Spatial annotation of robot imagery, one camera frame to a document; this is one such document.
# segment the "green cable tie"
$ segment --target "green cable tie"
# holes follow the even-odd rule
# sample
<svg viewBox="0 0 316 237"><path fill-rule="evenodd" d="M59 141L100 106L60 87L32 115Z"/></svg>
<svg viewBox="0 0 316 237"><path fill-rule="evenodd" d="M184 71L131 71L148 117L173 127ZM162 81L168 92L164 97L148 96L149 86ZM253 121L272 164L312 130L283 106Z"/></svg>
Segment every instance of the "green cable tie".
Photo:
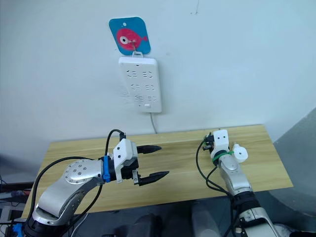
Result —
<svg viewBox="0 0 316 237"><path fill-rule="evenodd" d="M216 161L216 160L219 159L220 157L222 157L222 156L224 156L224 155L231 155L231 154L233 154L233 153L234 153L233 151L221 153L221 154L219 154L219 155L217 155L217 156L215 156L215 157L213 158L213 163L214 163L214 161Z"/></svg>

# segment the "white power strip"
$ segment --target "white power strip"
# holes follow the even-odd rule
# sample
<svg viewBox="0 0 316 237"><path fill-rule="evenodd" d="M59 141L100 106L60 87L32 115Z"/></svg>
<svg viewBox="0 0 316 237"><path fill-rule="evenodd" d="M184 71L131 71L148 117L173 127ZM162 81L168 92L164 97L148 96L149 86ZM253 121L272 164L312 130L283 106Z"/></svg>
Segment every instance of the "white power strip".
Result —
<svg viewBox="0 0 316 237"><path fill-rule="evenodd" d="M118 64L136 110L160 113L162 108L157 61L153 58L121 57Z"/></svg>

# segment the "blue clamp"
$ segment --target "blue clamp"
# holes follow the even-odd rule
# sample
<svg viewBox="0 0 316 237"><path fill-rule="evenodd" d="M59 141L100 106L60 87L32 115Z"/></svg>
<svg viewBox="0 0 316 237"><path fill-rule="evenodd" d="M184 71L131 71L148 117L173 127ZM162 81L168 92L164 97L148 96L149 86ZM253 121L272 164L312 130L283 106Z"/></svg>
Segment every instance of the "blue clamp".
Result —
<svg viewBox="0 0 316 237"><path fill-rule="evenodd" d="M18 234L17 237L23 237L23 235L22 235L22 224L21 223L18 223L16 225L14 225L13 226L13 231Z"/></svg>
<svg viewBox="0 0 316 237"><path fill-rule="evenodd" d="M109 173L109 156L104 156L103 159L103 181L109 183L111 181Z"/></svg>

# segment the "wooden tabletop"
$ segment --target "wooden tabletop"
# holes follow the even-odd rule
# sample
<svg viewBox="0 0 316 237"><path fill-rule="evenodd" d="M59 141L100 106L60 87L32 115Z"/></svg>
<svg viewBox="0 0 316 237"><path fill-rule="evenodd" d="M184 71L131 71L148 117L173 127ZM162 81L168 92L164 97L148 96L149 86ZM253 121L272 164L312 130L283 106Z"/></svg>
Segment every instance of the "wooden tabletop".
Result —
<svg viewBox="0 0 316 237"><path fill-rule="evenodd" d="M254 191L293 186L264 126L225 129L228 130L230 147L232 147L232 143L237 142L248 151L248 160L241 166ZM141 187L134 185L132 180L124 180L121 184L117 184L116 181L105 184L99 199L89 212L222 196L222 193L213 191L206 186L198 173L195 162L195 154L203 136L214 130L217 129L138 136L127 134L127 138L135 142L137 146L159 145L162 147L162 150L155 153L139 155L139 174L142 177L158 171L169 170L170 173L155 183ZM109 151L112 152L112 148L118 141L117 137L111 138ZM105 138L51 143L40 171L48 164L63 157L99 158L104 154L105 143ZM43 175L39 183L37 201L43 191L61 177L67 164L71 162L73 160L61 162ZM200 151L199 163L205 174L214 167L208 151ZM212 174L211 178L215 183L225 186L218 170ZM91 203L97 189L98 187L94 188L86 195L76 213L82 213ZM30 210L30 201L31 196L28 198L22 215L24 218L27 217Z"/></svg>

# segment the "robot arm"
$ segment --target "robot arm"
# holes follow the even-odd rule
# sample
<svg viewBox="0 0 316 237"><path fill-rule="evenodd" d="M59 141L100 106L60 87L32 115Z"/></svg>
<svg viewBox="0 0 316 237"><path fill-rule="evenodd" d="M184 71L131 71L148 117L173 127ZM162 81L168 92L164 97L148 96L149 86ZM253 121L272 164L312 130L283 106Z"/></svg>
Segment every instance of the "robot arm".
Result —
<svg viewBox="0 0 316 237"><path fill-rule="evenodd" d="M81 159L67 166L58 181L49 186L39 198L31 220L25 225L28 237L57 236L71 220L84 196L94 187L116 180L133 178L139 186L153 183L169 171L150 174L141 178L138 174L138 153L160 150L158 146L137 147L134 142L122 138L113 149L99 160Z"/></svg>
<svg viewBox="0 0 316 237"><path fill-rule="evenodd" d="M270 218L255 197L253 189L240 167L248 158L247 150L234 144L230 151L227 130L218 130L205 137L212 161L220 168L229 193L234 197L234 208L239 216L241 236L279 237Z"/></svg>

